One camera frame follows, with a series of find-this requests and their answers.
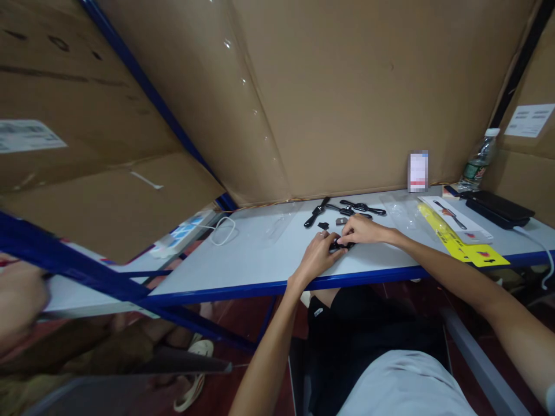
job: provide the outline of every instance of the white shirt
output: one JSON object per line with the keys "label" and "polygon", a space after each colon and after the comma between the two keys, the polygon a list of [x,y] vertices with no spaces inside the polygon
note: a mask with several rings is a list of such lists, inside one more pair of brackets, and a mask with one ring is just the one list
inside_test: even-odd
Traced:
{"label": "white shirt", "polygon": [[338,416],[476,416],[457,381],[434,357],[394,350],[358,379]]}

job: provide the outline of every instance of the white charging cable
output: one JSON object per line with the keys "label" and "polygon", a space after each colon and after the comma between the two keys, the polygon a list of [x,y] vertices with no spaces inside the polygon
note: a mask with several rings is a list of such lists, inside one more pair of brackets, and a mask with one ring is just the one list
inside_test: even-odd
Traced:
{"label": "white charging cable", "polygon": [[539,244],[540,246],[542,246],[542,248],[546,251],[547,256],[549,257],[549,265],[551,266],[551,269],[549,270],[549,273],[547,274],[547,276],[542,279],[542,289],[547,290],[547,286],[545,285],[545,282],[547,282],[547,280],[553,275],[553,272],[555,271],[555,266],[553,266],[553,257],[551,256],[551,252],[547,249],[547,247],[541,241],[532,237],[530,235],[530,233],[528,231],[526,231],[524,228],[516,226],[516,227],[513,228],[513,230],[515,230],[518,233],[521,233],[522,235],[527,236],[534,243]]}
{"label": "white charging cable", "polygon": [[[221,224],[222,222],[224,222],[225,220],[231,221],[231,222],[233,223],[233,226],[231,227],[231,231],[230,231],[230,233],[227,235],[227,237],[226,237],[221,243],[216,243],[216,242],[214,241],[214,234],[216,234],[216,230],[220,227],[220,224]],[[201,227],[201,228],[210,228],[210,229],[214,230],[214,232],[213,232],[212,234],[210,234],[210,242],[211,242],[212,244],[214,244],[215,246],[223,246],[223,245],[227,242],[227,240],[230,239],[231,235],[233,234],[233,231],[235,230],[235,221],[232,220],[232,219],[229,218],[229,217],[222,217],[222,218],[220,218],[220,220],[218,221],[218,223],[216,224],[215,227],[210,227],[210,226],[207,226],[207,225],[197,225],[197,226],[199,226],[199,227]]]}

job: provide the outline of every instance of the plastic water bottle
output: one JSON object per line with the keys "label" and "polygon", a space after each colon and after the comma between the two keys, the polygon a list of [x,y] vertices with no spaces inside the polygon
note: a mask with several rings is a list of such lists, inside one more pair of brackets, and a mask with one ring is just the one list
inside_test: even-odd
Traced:
{"label": "plastic water bottle", "polygon": [[477,189],[482,181],[486,168],[493,158],[495,149],[495,138],[499,134],[499,129],[488,129],[484,138],[476,144],[468,158],[461,179],[458,182],[461,188]]}

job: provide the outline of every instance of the large cardboard box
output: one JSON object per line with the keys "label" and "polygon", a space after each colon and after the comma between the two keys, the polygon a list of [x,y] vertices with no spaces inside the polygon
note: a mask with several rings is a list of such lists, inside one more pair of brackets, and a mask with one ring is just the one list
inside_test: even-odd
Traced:
{"label": "large cardboard box", "polygon": [[534,0],[99,0],[244,205],[458,180]]}
{"label": "large cardboard box", "polygon": [[77,2],[2,1],[0,26],[2,210],[121,263],[224,192]]}
{"label": "large cardboard box", "polygon": [[519,106],[555,104],[555,16],[538,45],[500,125],[500,150],[483,187],[536,211],[536,218],[555,226],[555,114],[537,137],[507,134]]}

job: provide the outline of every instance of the yellow label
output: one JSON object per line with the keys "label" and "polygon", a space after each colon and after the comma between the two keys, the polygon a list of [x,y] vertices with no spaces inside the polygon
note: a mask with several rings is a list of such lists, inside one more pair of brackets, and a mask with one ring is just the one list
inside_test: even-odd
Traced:
{"label": "yellow label", "polygon": [[418,210],[428,221],[449,254],[456,259],[463,262],[472,262],[478,267],[510,264],[489,244],[463,243],[451,227],[425,203],[418,204]]}

